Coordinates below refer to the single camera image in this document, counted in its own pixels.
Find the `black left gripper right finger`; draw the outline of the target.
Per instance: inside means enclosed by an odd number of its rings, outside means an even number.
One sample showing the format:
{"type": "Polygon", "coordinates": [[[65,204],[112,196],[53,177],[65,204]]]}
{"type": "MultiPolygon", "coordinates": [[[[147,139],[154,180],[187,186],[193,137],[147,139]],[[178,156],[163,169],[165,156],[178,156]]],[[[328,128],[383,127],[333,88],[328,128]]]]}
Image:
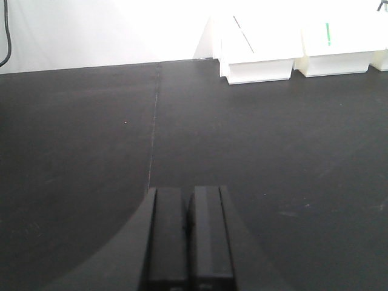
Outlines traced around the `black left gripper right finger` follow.
{"type": "Polygon", "coordinates": [[[218,186],[196,186],[190,198],[192,290],[274,290],[273,273],[218,186]]]}

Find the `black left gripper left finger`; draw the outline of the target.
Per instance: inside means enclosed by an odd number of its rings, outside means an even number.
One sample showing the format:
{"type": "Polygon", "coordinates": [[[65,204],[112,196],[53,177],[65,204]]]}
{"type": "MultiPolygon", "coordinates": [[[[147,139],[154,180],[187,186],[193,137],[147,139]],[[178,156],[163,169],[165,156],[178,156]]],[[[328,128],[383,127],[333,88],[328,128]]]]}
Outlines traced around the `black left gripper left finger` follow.
{"type": "Polygon", "coordinates": [[[186,213],[177,188],[151,188],[101,249],[44,290],[187,290],[186,213]]]}

